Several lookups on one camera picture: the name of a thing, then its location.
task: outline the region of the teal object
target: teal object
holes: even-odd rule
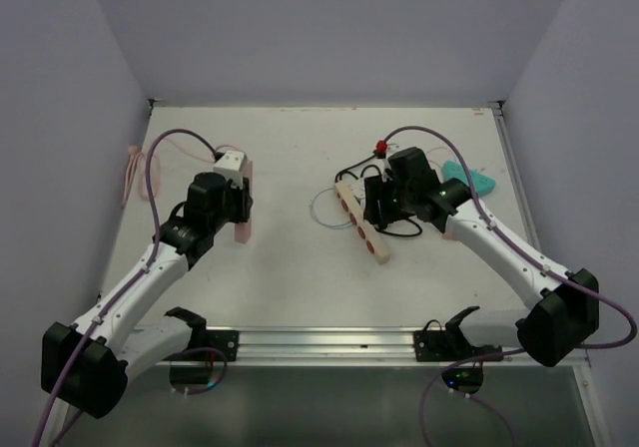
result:
[[[455,161],[446,161],[441,167],[441,175],[443,176],[444,181],[457,178],[468,186],[468,178],[466,177],[466,173],[463,171],[460,163],[456,163]],[[492,193],[492,190],[494,190],[495,186],[497,186],[497,183],[493,178],[489,178],[477,171],[470,170],[470,177],[472,178],[472,183],[475,185],[477,194],[480,197]]]

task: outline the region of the wire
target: wire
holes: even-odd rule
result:
[[[367,170],[370,170],[370,169],[374,169],[374,170],[376,170],[376,171],[377,171],[377,173],[381,176],[381,169],[379,168],[379,166],[378,166],[378,165],[368,165],[368,166],[366,166],[363,170],[361,170],[361,173],[359,173],[359,177],[360,177],[360,178],[363,178],[364,173],[365,173]]]
[[[337,172],[337,174],[335,175],[335,182],[338,182],[339,180],[341,180],[341,175],[343,175],[346,171],[352,170],[353,168],[356,168],[358,166],[363,165],[364,163],[368,163],[369,161],[373,160],[375,158],[375,155],[370,155],[368,158],[366,158],[365,160],[361,160],[359,163],[355,163],[352,166],[349,166],[348,168],[344,168],[343,170]]]
[[[453,362],[439,369],[437,374],[430,379],[428,384],[426,384],[426,387],[421,392],[421,397],[419,398],[419,426],[421,428],[421,436],[423,437],[423,441],[426,443],[426,445],[432,446],[432,441],[430,440],[430,436],[428,435],[428,431],[426,429],[426,421],[424,418],[426,398],[428,397],[428,393],[432,389],[432,386],[435,384],[437,379],[441,377],[443,373],[451,369],[454,369],[456,367],[459,367],[460,365],[466,364],[468,362],[484,362],[487,360],[501,360],[503,356],[521,354],[522,352],[525,352],[525,351],[523,349],[514,349],[514,350],[507,350],[504,352],[492,352],[490,354],[477,355],[475,357],[470,357],[468,359],[458,360],[456,362]],[[453,392],[456,392],[458,395],[463,395],[464,397],[466,397],[466,394],[463,392],[459,392],[454,389],[453,389]],[[504,423],[504,425],[508,429],[508,434],[510,435],[510,442],[512,443],[512,445],[513,446],[517,445],[517,439],[515,437],[515,433],[514,433],[514,430],[512,429],[512,426],[506,419],[506,416],[503,415],[503,413],[497,407],[495,407],[494,405],[492,405],[486,400],[483,400],[479,397],[475,397],[474,395],[468,395],[466,398],[473,400],[474,402],[477,402],[480,405],[483,405],[488,410],[493,411],[501,419],[501,421]]]
[[[211,353],[211,356],[207,357],[207,364],[209,362],[211,362],[210,375],[213,374],[213,358],[214,358],[214,355],[218,354],[222,358],[222,361],[224,362],[224,366],[222,368],[222,373],[220,374],[220,377],[218,378],[218,380],[216,380],[213,383],[210,383],[204,389],[190,390],[188,392],[182,391],[181,393],[183,393],[185,395],[198,395],[198,394],[203,394],[205,392],[209,392],[209,391],[213,390],[216,386],[220,385],[220,383],[224,380],[224,378],[225,378],[225,376],[227,374],[227,369],[229,367],[227,356],[224,354],[224,352],[222,352],[222,351],[220,351],[220,350],[218,350],[218,349],[216,349],[214,347],[202,347],[202,348],[183,350],[178,355],[198,354],[198,353],[201,353],[201,352],[210,352]],[[53,442],[51,442],[50,447],[55,447],[56,445],[58,445],[60,443],[62,438],[65,435],[67,435],[67,433],[72,429],[72,427],[76,424],[76,422],[78,422],[78,420],[80,419],[80,417],[82,416],[83,413],[84,412],[82,410],[78,410],[73,415],[73,417],[71,417],[71,420],[69,420],[69,422],[64,424],[62,429],[60,429],[60,432],[58,432],[58,435],[56,435],[55,438],[53,439]]]
[[[224,362],[224,365],[222,367],[222,373],[220,374],[220,377],[218,377],[218,380],[216,380],[214,382],[210,382],[209,385],[207,385],[206,387],[204,387],[202,389],[195,389],[195,390],[175,389],[176,392],[180,392],[181,394],[184,394],[184,395],[200,395],[200,394],[204,394],[204,393],[210,392],[215,387],[220,385],[220,383],[224,380],[225,376],[227,375],[227,369],[228,369],[229,365],[228,365],[228,359],[227,359],[226,354],[224,352],[222,352],[221,350],[216,349],[215,347],[196,347],[195,349],[183,350],[178,355],[191,355],[191,354],[201,354],[201,353],[215,354],[215,355],[219,356],[222,359],[222,361]]]
[[[454,159],[456,159],[456,157],[455,157],[455,153],[454,153],[453,151],[451,151],[449,148],[447,148],[446,146],[438,146],[437,148],[433,148],[432,150],[428,150],[428,151],[426,151],[424,154],[426,155],[426,157],[428,157],[428,155],[429,155],[430,153],[432,153],[433,151],[437,151],[437,150],[445,150],[445,151],[448,151],[449,153],[451,153],[451,154],[452,154],[452,157],[453,157]]]
[[[193,151],[190,151],[189,149],[185,148],[184,146],[182,146],[180,143],[178,143],[177,141],[174,141],[172,139],[167,139],[168,143],[171,143],[173,146],[175,146],[178,150],[180,150],[182,153],[184,153],[185,155],[198,160],[198,161],[202,161],[204,163],[214,163],[215,162],[215,155],[211,155],[209,158],[207,157],[203,157]],[[235,145],[229,145],[229,144],[224,144],[224,145],[218,145],[215,147],[215,151],[219,151],[222,148],[230,148],[232,150],[236,150],[236,151],[241,151],[240,148],[238,148]],[[135,179],[135,175],[136,175],[136,171],[138,169],[138,164],[143,161],[148,155],[143,153],[140,150],[139,146],[130,146],[129,147],[129,164],[127,165],[127,169],[125,171],[125,176],[124,176],[124,193],[122,194],[122,208],[127,204],[127,201],[129,200],[129,195],[131,194],[131,187],[134,184],[134,179]],[[158,196],[160,194],[160,185],[161,185],[161,165],[160,165],[160,155],[153,155],[153,162],[154,162],[154,166],[152,166],[153,169],[153,173],[152,173],[152,181],[153,181],[153,194],[154,196]],[[148,190],[146,189],[146,187],[143,185],[143,179],[145,178],[145,172],[146,169],[142,169],[142,172],[140,174],[140,178],[138,181],[138,194],[140,195],[140,198],[142,198],[144,201],[147,201],[149,199],[149,194],[148,194]]]
[[[437,324],[439,326],[439,329],[442,329],[441,322],[439,322],[437,319],[431,319],[429,322],[426,323],[426,326],[423,330],[428,330],[431,324]]]
[[[417,232],[411,232],[409,234],[403,234],[401,232],[390,232],[388,230],[378,229],[377,227],[375,228],[375,230],[377,232],[379,232],[380,234],[390,235],[391,237],[404,237],[404,238],[418,237],[419,235],[421,235],[423,233],[423,228],[421,228],[421,226],[418,223],[416,223],[415,221],[410,220],[408,218],[406,218],[403,221],[406,221],[407,223],[411,223],[412,225],[417,227]]]
[[[610,307],[612,307],[613,309],[617,310],[619,313],[621,313],[627,320],[628,323],[630,324],[630,331],[628,332],[628,334],[623,337],[622,339],[616,340],[616,341],[612,341],[612,342],[604,342],[604,343],[600,343],[600,344],[582,344],[581,347],[582,348],[590,348],[590,349],[611,349],[614,347],[620,347],[622,345],[626,345],[629,342],[631,342],[636,336],[637,336],[637,323],[634,319],[634,317],[632,316],[632,314],[626,310],[623,306],[621,306],[620,304],[618,304],[617,302],[608,299],[607,297],[599,294],[598,292],[593,292],[589,289],[587,289],[586,287],[577,284],[576,282],[566,278],[565,276],[554,272],[552,270],[546,270],[544,269],[544,266],[541,262],[538,262],[536,259],[534,259],[532,256],[530,256],[527,252],[525,252],[521,247],[519,247],[505,232],[503,232],[499,226],[494,225],[492,222],[492,219],[490,218],[490,216],[488,215],[488,213],[484,210],[483,206],[481,205],[481,202],[479,201],[479,195],[477,194],[477,190],[474,186],[474,182],[472,180],[472,176],[470,175],[470,169],[468,168],[468,165],[466,164],[466,161],[464,160],[463,156],[461,155],[461,152],[457,149],[457,147],[444,135],[438,133],[435,130],[432,130],[430,128],[425,128],[423,126],[404,126],[402,128],[397,128],[393,131],[391,131],[388,136],[386,136],[386,138],[384,139],[386,142],[388,142],[388,140],[390,138],[392,138],[393,136],[402,133],[404,131],[422,131],[424,133],[428,133],[430,135],[433,135],[437,138],[439,138],[440,140],[444,141],[449,147],[450,149],[454,152],[454,154],[457,156],[457,159],[459,161],[459,164],[461,165],[461,167],[463,168],[464,173],[466,174],[466,178],[468,179],[468,187],[470,188],[470,195],[472,197],[472,201],[475,204],[475,207],[477,208],[477,211],[479,212],[479,215],[481,216],[481,218],[486,222],[487,225],[490,225],[490,228],[495,232],[495,234],[497,234],[497,236],[506,243],[506,245],[508,245],[515,253],[517,253],[517,255],[519,255],[521,258],[523,258],[526,262],[529,262],[531,265],[533,265],[536,269],[538,269],[539,271],[544,271],[546,273],[546,275],[550,276],[551,278],[562,282],[576,290],[578,290],[579,292],[585,294],[585,295],[589,295],[590,297],[594,297],[595,299],[597,299],[600,302],[603,302],[607,305],[609,305]],[[500,357],[500,355],[515,355],[515,354],[520,354],[522,352],[525,352],[523,349],[516,349],[516,350],[511,350],[511,351],[507,351],[507,352],[503,352],[501,354],[495,353],[495,354],[486,354],[486,355],[480,355],[480,356],[476,356],[476,357],[470,357],[468,359],[464,359],[464,360],[460,360],[458,362],[453,362],[452,364],[450,364],[447,367],[444,367],[440,373],[443,373],[451,368],[457,367],[458,365],[461,364],[465,364],[466,362],[473,362],[473,361],[485,361],[485,360],[496,360],[497,358]],[[438,376],[433,377],[430,382],[428,382],[428,384],[426,385],[423,393],[421,394],[421,398],[419,400],[419,425],[421,427],[421,435],[423,436],[424,441],[426,442],[426,445],[432,445],[429,437],[428,437],[428,433],[426,432],[426,427],[425,427],[425,420],[424,420],[424,404],[426,401],[426,398],[428,396],[428,392],[430,391],[430,389],[432,388],[432,385],[434,385],[436,379],[438,378]],[[471,399],[475,400],[476,402],[480,403],[481,405],[485,406],[486,408],[492,410],[505,424],[506,427],[508,428],[508,432],[510,433],[510,439],[513,443],[513,445],[516,445],[516,439],[514,437],[514,433],[512,431],[512,428],[510,427],[510,425],[508,424],[507,419],[505,418],[505,416],[494,406],[492,406],[491,404],[489,404],[488,402],[481,400],[479,398],[470,397]]]
[[[74,425],[76,425],[76,422],[78,422],[80,417],[82,417],[83,413],[84,412],[82,410],[78,410],[75,414],[73,414],[73,417],[71,417],[71,420],[69,420],[69,422],[64,424],[62,429],[60,429],[60,432],[58,432],[58,435],[56,435],[55,438],[53,439],[53,442],[49,444],[49,447],[55,447],[56,445],[58,445],[60,441],[62,440],[62,438],[69,433],[69,431],[73,428]]]
[[[425,128],[423,126],[404,126],[402,128],[397,128],[396,130],[391,131],[384,140],[387,142],[393,136],[399,133],[402,133],[404,131],[422,131],[424,133],[429,133],[430,135],[433,135],[439,138],[440,140],[444,141],[450,147],[450,149],[457,156],[457,159],[459,160],[459,164],[461,165],[464,173],[466,174],[466,178],[468,180],[468,187],[470,188],[470,195],[472,197],[473,203],[475,204],[475,207],[477,208],[477,211],[479,212],[479,215],[483,218],[483,220],[486,222],[487,225],[491,225],[492,219],[490,218],[488,213],[484,210],[483,206],[481,205],[481,201],[479,200],[479,195],[477,194],[477,189],[475,188],[474,182],[472,180],[472,176],[470,175],[470,168],[466,164],[466,161],[464,160],[463,156],[461,155],[457,147],[446,136],[438,133],[435,130],[432,130],[431,128]],[[501,228],[499,228],[498,225],[492,225],[490,228],[493,230],[495,234],[497,234],[497,236],[503,242],[506,243],[506,245],[508,245],[508,247],[510,247],[517,255],[519,255],[519,257],[521,257],[526,262],[533,265],[537,270],[539,270],[540,272],[544,272],[546,275],[555,279],[558,282],[562,282],[568,285],[569,287],[572,287],[573,289],[578,290],[584,295],[593,297],[597,299],[598,301],[603,302],[604,304],[612,307],[621,315],[623,315],[628,321],[628,323],[630,324],[630,331],[622,339],[612,341],[612,342],[604,342],[600,344],[582,344],[581,345],[582,348],[612,349],[615,347],[621,347],[622,345],[628,344],[637,336],[637,322],[635,321],[632,314],[625,307],[615,302],[614,300],[609,299],[608,297],[604,295],[601,295],[599,292],[594,292],[584,287],[583,285],[579,285],[578,283],[566,278],[564,275],[560,273],[554,272],[553,270],[546,270],[541,262],[533,258],[525,250],[519,247],[503,230],[501,230]]]
[[[186,203],[187,203],[186,201],[181,201],[177,203],[175,206],[173,206],[173,209],[171,210],[171,213],[169,214],[169,219],[172,220],[175,216],[177,216],[180,209],[183,208],[186,205]]]
[[[358,180],[359,176],[356,175],[353,171],[349,171],[349,170],[344,170],[342,172],[339,173],[339,180],[341,181],[343,179],[343,175],[349,175],[352,176],[354,179]]]
[[[333,191],[333,188],[326,188],[325,190],[320,191],[319,193],[315,195],[315,197],[312,200],[309,201],[309,214],[311,215],[311,219],[315,221],[316,223],[318,223],[319,225],[323,225],[324,227],[328,227],[329,229],[339,230],[339,229],[348,229],[349,227],[352,227],[353,224],[351,222],[342,223],[342,224],[328,224],[328,223],[324,223],[322,220],[320,220],[320,218],[318,218],[318,214],[316,213],[316,201],[321,195],[323,195],[324,193],[328,193],[329,191]]]
[[[174,130],[169,130],[158,136],[155,141],[151,144],[151,148],[149,148],[149,153],[145,159],[145,181],[147,185],[147,192],[149,193],[149,205],[151,207],[151,215],[153,217],[153,227],[155,235],[153,236],[153,249],[151,251],[151,255],[149,259],[147,259],[145,265],[138,270],[135,274],[131,276],[131,278],[114,294],[111,299],[109,299],[105,305],[100,309],[98,315],[96,316],[96,320],[92,321],[89,324],[84,335],[80,338],[80,341],[76,345],[76,347],[71,352],[71,355],[67,359],[67,362],[64,364],[60,374],[58,375],[58,379],[51,389],[51,393],[47,398],[47,402],[45,403],[44,409],[42,411],[42,415],[38,422],[38,426],[36,427],[36,431],[33,436],[32,447],[39,447],[40,442],[42,441],[42,436],[44,434],[44,429],[47,426],[47,421],[49,420],[49,416],[51,415],[51,411],[53,410],[53,404],[62,389],[62,384],[66,380],[69,372],[71,371],[71,367],[75,363],[76,359],[80,355],[80,352],[84,349],[85,344],[91,338],[91,334],[98,327],[100,319],[104,317],[111,308],[115,305],[116,302],[120,300],[120,298],[146,273],[148,272],[150,266],[155,262],[156,257],[158,256],[158,250],[160,248],[160,216],[158,215],[158,207],[156,206],[156,202],[154,200],[153,195],[153,186],[151,182],[151,159],[153,158],[153,154],[158,147],[158,144],[165,139],[166,137],[173,134],[185,134],[189,136],[193,136],[194,138],[200,140],[210,151],[215,155],[216,150],[209,144],[207,140],[205,140],[202,136],[198,135],[189,130],[185,130],[182,128],[176,128]]]

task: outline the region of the pink block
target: pink block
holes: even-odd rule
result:
[[[244,168],[243,175],[249,178],[249,187],[253,193],[253,161],[248,160]],[[236,224],[236,242],[246,243],[251,238],[251,226],[253,224],[253,216],[249,218],[248,223]]]

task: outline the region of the gray floor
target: gray floor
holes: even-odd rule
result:
[[[434,369],[233,368],[219,389],[184,400],[168,370],[139,378],[102,420],[82,419],[65,447],[421,445],[417,402]],[[437,388],[426,417],[437,446],[510,446],[491,412]],[[591,446],[570,368],[493,367],[479,394],[521,447]]]

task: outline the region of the white wall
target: white wall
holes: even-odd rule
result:
[[[545,250],[639,315],[639,0],[565,0],[506,104]],[[598,338],[627,332],[601,309]],[[639,445],[639,344],[591,352],[616,445]]]
[[[504,100],[562,0],[98,0],[178,105]]]
[[[27,445],[41,337],[96,295],[146,100],[96,0],[0,0],[0,445]]]

